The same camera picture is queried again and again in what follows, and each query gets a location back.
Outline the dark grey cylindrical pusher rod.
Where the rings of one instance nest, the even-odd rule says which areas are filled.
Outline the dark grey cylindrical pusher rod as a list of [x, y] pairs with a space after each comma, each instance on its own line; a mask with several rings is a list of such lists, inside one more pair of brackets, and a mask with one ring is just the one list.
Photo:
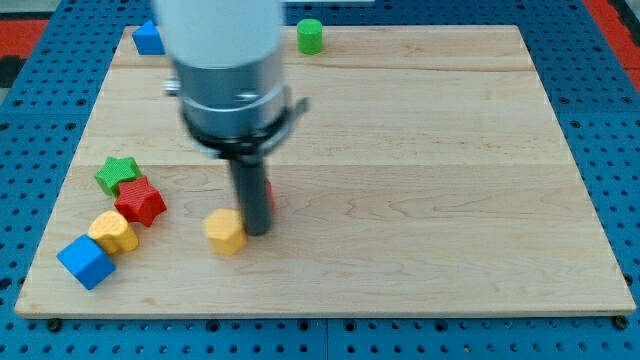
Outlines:
[[262, 236], [272, 225], [264, 162], [230, 160], [229, 167], [245, 232]]

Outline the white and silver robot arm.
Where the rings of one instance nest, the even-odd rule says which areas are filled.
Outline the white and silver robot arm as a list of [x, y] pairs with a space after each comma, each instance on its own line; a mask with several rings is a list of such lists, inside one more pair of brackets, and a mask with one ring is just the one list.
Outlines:
[[272, 226], [265, 159], [293, 131], [307, 99], [291, 101], [279, 0], [155, 0], [192, 141], [228, 161], [245, 231]]

